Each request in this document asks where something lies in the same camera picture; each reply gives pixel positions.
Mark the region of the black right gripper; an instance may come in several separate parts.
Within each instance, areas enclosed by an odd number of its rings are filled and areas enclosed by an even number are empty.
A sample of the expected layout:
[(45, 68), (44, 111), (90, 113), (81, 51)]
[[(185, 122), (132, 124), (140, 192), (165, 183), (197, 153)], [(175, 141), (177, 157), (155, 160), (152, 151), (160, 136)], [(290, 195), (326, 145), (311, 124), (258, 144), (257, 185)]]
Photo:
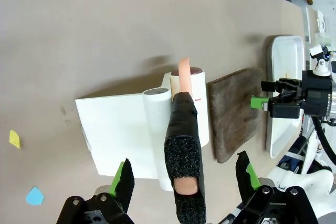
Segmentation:
[(252, 97), (252, 109), (261, 109), (271, 118), (298, 119), (301, 108), (310, 116), (326, 116), (331, 93), (331, 77), (317, 76), (312, 70), (302, 71), (302, 81), (280, 78), (275, 82), (261, 81), (261, 89), (267, 93), (290, 94), (302, 96), (295, 100), (286, 96)]

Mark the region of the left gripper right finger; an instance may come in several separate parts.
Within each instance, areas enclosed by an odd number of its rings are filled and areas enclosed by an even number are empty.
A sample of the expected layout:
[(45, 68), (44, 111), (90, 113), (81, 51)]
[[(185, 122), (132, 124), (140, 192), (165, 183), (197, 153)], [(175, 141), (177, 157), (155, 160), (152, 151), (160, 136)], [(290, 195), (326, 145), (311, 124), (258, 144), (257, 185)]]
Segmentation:
[(303, 188), (292, 186), (280, 191), (275, 186), (254, 183), (250, 161), (245, 151), (238, 153), (236, 178), (243, 208), (236, 223), (318, 223)]

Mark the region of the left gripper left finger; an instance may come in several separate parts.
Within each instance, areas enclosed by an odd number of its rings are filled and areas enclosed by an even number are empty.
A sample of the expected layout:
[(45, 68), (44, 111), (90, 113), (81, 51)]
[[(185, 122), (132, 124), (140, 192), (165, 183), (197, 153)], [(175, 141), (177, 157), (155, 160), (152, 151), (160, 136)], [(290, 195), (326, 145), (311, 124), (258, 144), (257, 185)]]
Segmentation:
[(69, 197), (60, 212), (57, 223), (133, 223), (128, 215), (135, 181), (131, 163), (122, 161), (107, 192), (84, 200)]

